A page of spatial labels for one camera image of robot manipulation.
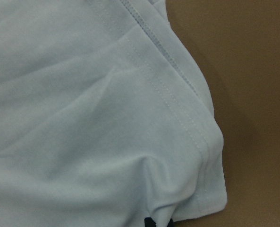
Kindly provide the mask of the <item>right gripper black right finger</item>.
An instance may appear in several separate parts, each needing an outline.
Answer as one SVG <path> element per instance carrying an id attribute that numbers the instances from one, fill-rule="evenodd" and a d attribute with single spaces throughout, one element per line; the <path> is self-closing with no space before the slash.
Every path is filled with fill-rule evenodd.
<path id="1" fill-rule="evenodd" d="M 172 218 L 169 219 L 169 221 L 168 221 L 166 227 L 174 227 L 174 221 L 173 221 Z"/>

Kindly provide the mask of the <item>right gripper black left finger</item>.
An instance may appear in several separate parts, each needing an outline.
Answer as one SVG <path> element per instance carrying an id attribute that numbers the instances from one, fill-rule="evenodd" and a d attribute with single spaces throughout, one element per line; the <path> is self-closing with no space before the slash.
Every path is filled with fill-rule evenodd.
<path id="1" fill-rule="evenodd" d="M 144 226 L 145 227 L 156 227 L 156 223 L 151 217 L 146 217 L 144 219 Z"/>

